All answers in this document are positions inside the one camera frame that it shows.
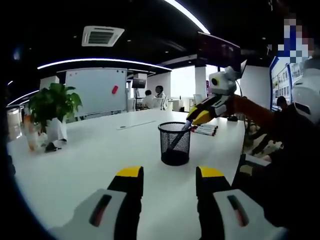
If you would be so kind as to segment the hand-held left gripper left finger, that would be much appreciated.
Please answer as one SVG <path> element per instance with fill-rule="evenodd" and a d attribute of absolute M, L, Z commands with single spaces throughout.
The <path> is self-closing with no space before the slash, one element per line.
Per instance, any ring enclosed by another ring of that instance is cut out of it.
<path fill-rule="evenodd" d="M 56 240 L 135 240 L 143 190 L 144 168 L 123 168 L 108 188 L 92 193 L 75 208 L 71 220 L 49 233 Z"/>

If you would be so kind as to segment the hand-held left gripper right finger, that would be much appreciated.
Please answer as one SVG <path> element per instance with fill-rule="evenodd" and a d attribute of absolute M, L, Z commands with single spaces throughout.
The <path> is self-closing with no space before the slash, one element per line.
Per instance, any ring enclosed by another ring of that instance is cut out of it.
<path fill-rule="evenodd" d="M 263 208 L 224 174 L 198 166 L 195 172 L 197 212 L 202 240 L 284 240 L 287 229 L 272 225 Z"/>

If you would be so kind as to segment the person's right hand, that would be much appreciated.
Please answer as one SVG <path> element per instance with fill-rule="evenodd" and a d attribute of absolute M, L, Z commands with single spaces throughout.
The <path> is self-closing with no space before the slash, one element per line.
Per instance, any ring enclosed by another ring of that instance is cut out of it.
<path fill-rule="evenodd" d="M 241 103 L 242 97 L 239 95 L 231 95 L 228 97 L 228 99 L 225 102 L 226 105 L 226 111 L 224 112 L 224 116 L 231 116 L 240 114 L 240 103 Z"/>

